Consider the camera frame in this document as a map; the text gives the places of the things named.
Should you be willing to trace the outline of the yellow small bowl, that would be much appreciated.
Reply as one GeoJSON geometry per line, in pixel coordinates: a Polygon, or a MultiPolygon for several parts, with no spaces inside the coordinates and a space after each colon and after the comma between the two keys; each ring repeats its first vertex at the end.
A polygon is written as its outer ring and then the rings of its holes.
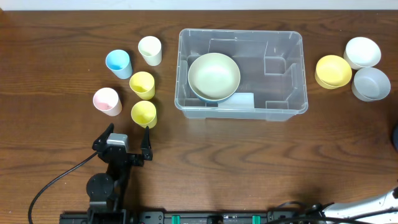
{"type": "Polygon", "coordinates": [[[352,78],[349,63],[337,55],[326,55],[316,64],[315,80],[326,89],[336,89],[345,86],[352,78]]]}

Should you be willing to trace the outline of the large dark blue bowl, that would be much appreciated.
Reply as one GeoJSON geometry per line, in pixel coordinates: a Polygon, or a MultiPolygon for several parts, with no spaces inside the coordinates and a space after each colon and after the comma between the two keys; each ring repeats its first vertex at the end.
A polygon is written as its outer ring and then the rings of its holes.
{"type": "Polygon", "coordinates": [[[195,91],[193,91],[193,90],[192,90],[192,93],[193,93],[198,99],[200,99],[200,100],[202,100],[202,101],[204,101],[204,102],[207,102],[207,103],[222,103],[222,102],[227,101],[228,99],[230,99],[232,96],[235,95],[235,93],[233,93],[233,94],[227,96],[226,98],[217,99],[217,100],[210,100],[210,99],[208,99],[208,98],[205,98],[205,97],[199,95],[197,92],[195,92],[195,91]]]}

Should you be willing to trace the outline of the yellow cup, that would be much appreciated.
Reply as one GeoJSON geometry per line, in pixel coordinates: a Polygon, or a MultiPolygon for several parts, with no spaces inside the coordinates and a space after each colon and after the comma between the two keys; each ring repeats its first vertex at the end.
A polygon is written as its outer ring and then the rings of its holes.
{"type": "Polygon", "coordinates": [[[149,129],[157,124],[157,110],[150,101],[139,101],[131,110],[132,120],[139,126],[149,129]]]}
{"type": "Polygon", "coordinates": [[[148,72],[137,72],[129,81],[131,90],[143,100],[150,100],[155,95],[155,80],[148,72]]]}

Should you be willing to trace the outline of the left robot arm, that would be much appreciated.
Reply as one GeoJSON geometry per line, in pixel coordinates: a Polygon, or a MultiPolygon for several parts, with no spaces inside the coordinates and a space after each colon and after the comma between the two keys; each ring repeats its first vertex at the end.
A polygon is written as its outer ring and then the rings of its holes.
{"type": "Polygon", "coordinates": [[[142,167],[153,158],[149,128],[145,128],[141,153],[128,152],[129,141],[125,134],[116,134],[114,124],[93,142],[93,150],[108,168],[105,173],[92,176],[86,185],[90,198],[88,223],[135,223],[134,214],[123,208],[124,193],[130,178],[131,167],[142,167]]]}

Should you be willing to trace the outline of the grey small bowl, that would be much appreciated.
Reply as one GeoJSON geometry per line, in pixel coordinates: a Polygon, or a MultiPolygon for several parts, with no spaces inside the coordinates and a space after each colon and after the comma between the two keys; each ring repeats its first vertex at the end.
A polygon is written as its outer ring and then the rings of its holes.
{"type": "Polygon", "coordinates": [[[377,101],[390,93],[391,83],[381,70],[373,67],[362,68],[356,72],[351,90],[359,100],[377,101]]]}

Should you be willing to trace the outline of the pink paper cup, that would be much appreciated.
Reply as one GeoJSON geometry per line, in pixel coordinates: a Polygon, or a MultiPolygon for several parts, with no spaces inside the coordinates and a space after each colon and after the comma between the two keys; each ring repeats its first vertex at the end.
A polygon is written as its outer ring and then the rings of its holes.
{"type": "Polygon", "coordinates": [[[122,111],[118,93],[112,88],[101,88],[93,96],[93,104],[97,110],[108,116],[117,116],[122,111]]]}

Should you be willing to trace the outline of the white small bowl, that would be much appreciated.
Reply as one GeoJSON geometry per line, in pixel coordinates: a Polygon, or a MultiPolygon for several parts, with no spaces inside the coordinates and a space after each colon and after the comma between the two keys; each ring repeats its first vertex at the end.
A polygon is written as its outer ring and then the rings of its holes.
{"type": "Polygon", "coordinates": [[[343,58],[354,70],[373,67],[381,60],[381,50],[377,43],[366,37],[355,37],[348,41],[343,58]]]}

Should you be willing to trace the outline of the large cream bowl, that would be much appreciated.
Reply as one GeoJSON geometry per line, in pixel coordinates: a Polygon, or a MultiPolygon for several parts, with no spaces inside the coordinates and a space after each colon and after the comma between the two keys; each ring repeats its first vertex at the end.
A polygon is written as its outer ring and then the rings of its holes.
{"type": "Polygon", "coordinates": [[[229,56],[208,53],[191,64],[187,79],[193,91],[210,100],[217,100],[236,92],[241,72],[238,64],[229,56]]]}

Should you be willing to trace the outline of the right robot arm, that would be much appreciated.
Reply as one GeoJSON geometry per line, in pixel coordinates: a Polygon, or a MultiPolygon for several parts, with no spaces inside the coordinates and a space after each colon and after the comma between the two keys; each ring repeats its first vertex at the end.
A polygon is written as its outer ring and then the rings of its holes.
{"type": "Polygon", "coordinates": [[[397,223],[397,187],[384,195],[361,201],[314,205],[305,214],[316,217],[347,218],[367,223],[397,223]]]}

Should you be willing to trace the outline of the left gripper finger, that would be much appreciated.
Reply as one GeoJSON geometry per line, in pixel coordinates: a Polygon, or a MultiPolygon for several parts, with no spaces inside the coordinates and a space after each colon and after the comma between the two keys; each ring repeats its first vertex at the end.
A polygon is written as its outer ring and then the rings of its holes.
{"type": "Polygon", "coordinates": [[[141,142],[142,156],[143,156],[143,159],[146,161],[151,161],[153,158],[152,147],[151,147],[150,139],[149,139],[149,130],[150,130],[150,128],[148,126],[146,126],[144,137],[141,142]]]}
{"type": "Polygon", "coordinates": [[[92,149],[96,152],[103,152],[108,147],[107,140],[114,131],[114,124],[110,123],[106,130],[93,142],[92,149]]]}

